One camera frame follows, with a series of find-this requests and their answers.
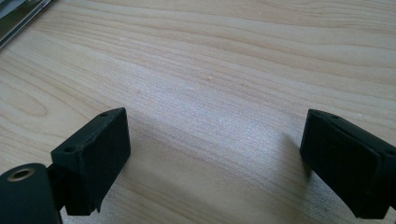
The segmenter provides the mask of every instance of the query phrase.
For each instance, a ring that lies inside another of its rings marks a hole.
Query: black plastic piece
[[[1,223],[62,223],[44,165],[11,169],[0,176],[0,186]]]
[[[53,168],[65,175],[68,215],[100,211],[102,200],[131,154],[124,108],[102,113],[51,152]]]
[[[396,202],[396,148],[338,116],[308,111],[301,156],[356,217],[384,218]]]
[[[51,152],[47,169],[32,163],[0,176],[1,222],[62,223],[64,206],[72,216],[99,212],[130,154],[126,110],[96,116]]]

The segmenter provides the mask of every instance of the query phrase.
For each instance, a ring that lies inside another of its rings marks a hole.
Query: wooden table
[[[121,106],[132,156],[64,223],[372,223],[299,146],[308,108],[396,145],[396,2],[58,1],[0,52],[0,172]]]

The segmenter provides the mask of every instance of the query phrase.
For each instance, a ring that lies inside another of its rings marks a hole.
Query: table surface
[[[64,223],[372,223],[299,146],[309,108],[396,145],[396,2],[57,1],[0,51],[0,172],[122,106],[131,158]]]

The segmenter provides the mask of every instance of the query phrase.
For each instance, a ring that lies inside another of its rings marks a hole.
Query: round hole
[[[8,181],[10,181],[10,182],[21,181],[21,180],[26,179],[27,177],[31,176],[34,172],[35,172],[35,169],[33,169],[33,168],[23,168],[19,171],[12,173],[12,175],[10,175],[8,177]]]
[[[74,150],[75,149],[73,147],[67,147],[67,148],[64,149],[64,152],[72,152]]]
[[[395,156],[396,155],[396,151],[393,151],[393,150],[385,150],[385,152],[387,154],[389,154],[390,156]]]

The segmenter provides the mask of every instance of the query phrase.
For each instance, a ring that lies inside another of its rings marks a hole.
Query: wood grain
[[[396,145],[396,2],[57,1],[0,52],[0,172],[126,107],[102,212],[64,223],[354,218],[298,148],[308,108]]]

